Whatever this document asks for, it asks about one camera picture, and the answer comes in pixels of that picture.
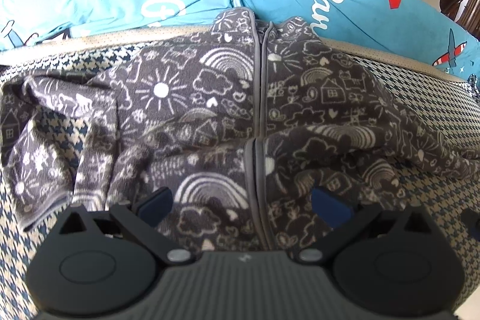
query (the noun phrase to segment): grey zipper trim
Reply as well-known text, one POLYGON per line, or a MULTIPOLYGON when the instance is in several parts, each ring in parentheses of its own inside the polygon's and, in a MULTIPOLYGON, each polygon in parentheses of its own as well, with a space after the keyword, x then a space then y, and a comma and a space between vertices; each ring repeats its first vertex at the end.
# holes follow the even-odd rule
POLYGON ((245 163, 245 183, 247 185, 248 198, 250 200, 250 212, 253 220, 255 231, 260 238, 260 243, 264 250, 269 250, 265 233, 263 231, 262 219, 260 216, 260 208, 258 205, 257 192, 255 190, 255 168, 254 168, 254 144, 255 139, 250 139, 245 144, 245 150, 243 153, 245 163))
POLYGON ((265 237, 265 229, 262 224, 262 216, 260 214, 260 208, 258 204, 258 195, 256 191, 256 167, 254 165, 254 148, 255 140, 260 135, 261 131, 261 77, 262 77, 262 56, 260 48, 260 41, 258 39, 257 29, 255 26, 255 14, 249 10, 252 35, 255 45, 254 64, 253 64, 253 135, 254 138, 250 139, 245 144, 245 150, 243 153, 244 166, 245 166, 245 183, 248 197, 250 200, 250 212, 253 220, 255 231, 260 238, 260 243, 264 250, 270 250, 270 245, 265 237))
POLYGON ((253 11, 248 9, 250 13, 250 21, 251 21, 251 31, 253 34, 253 39, 255 42, 255 55, 253 58, 253 134, 255 137, 257 137, 260 134, 260 94, 261 94, 261 72, 262 72, 262 54, 261 54, 261 49, 260 48, 260 41, 258 40, 258 33, 257 33, 257 27, 255 26, 255 14, 253 11))
POLYGON ((256 139, 255 147, 255 187, 258 199, 260 220, 262 222, 263 234, 269 250, 275 250, 275 236, 268 219, 268 208, 266 198, 266 176, 265 176, 265 136, 266 136, 266 106, 268 92, 268 66, 267 66, 267 43, 268 36, 274 25, 270 22, 262 42, 261 78, 260 78, 260 129, 259 137, 256 139))

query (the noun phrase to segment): houndstooth fabric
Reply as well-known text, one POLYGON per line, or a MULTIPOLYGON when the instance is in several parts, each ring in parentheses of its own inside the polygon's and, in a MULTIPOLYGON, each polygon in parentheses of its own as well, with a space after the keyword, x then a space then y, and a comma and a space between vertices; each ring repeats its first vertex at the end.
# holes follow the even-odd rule
MULTIPOLYGON (((121 62, 128 61, 141 48, 159 43, 107 48, 84 53, 71 53, 31 62, 7 69, 0 83, 28 69, 57 68, 97 73, 121 62)), ((355 57, 368 68, 402 103, 417 111, 432 128, 442 130, 465 147, 480 146, 480 109, 467 93, 467 83, 448 83, 412 71, 355 57)), ((61 146, 75 175, 78 158, 86 134, 86 125, 45 111, 43 132, 61 146)), ((479 186, 469 180, 453 180, 419 172, 406 162, 391 162, 412 200, 423 203, 439 226, 449 236, 466 271, 466 284, 459 302, 466 299, 480 281, 478 258, 480 243, 467 237, 460 222, 462 209, 480 210, 479 186)), ((33 232, 20 233, 11 211, 5 189, 0 187, 0 292, 1 319, 29 319, 36 313, 23 279, 26 267, 36 248, 55 224, 58 212, 48 217, 33 232)))

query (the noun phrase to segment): ribbed grey surface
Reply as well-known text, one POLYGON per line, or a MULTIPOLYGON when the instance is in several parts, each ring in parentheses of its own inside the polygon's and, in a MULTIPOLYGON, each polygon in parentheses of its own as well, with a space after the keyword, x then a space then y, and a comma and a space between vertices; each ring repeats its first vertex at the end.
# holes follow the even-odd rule
MULTIPOLYGON (((40 315, 38 320, 57 319, 40 315)), ((168 269, 142 302, 105 320, 376 320, 335 290, 320 267, 284 252, 206 252, 195 264, 168 269)), ((443 313, 429 320, 453 320, 443 313)))

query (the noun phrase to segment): white cloth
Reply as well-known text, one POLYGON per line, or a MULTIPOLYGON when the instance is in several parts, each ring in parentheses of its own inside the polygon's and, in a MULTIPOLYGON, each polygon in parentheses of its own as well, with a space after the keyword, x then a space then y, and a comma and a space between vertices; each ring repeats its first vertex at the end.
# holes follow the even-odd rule
POLYGON ((455 16, 455 19, 454 19, 455 22, 457 22, 460 19, 460 17, 462 16, 462 13, 465 10, 465 7, 466 7, 468 2, 469 2, 469 0, 462 0, 462 2, 460 2, 460 6, 458 7, 457 15, 455 16))

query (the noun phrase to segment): circular cover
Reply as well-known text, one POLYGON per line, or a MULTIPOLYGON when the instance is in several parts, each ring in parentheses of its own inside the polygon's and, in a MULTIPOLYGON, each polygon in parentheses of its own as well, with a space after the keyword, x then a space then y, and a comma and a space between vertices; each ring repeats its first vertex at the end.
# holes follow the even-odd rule
POLYGON ((155 278, 152 255, 125 240, 73 234, 56 247, 37 253, 27 272, 40 310, 66 316, 115 312, 141 297, 155 278))
POLYGON ((389 316, 451 309, 463 285, 455 253, 413 233, 354 243, 337 256, 333 274, 347 298, 389 316))

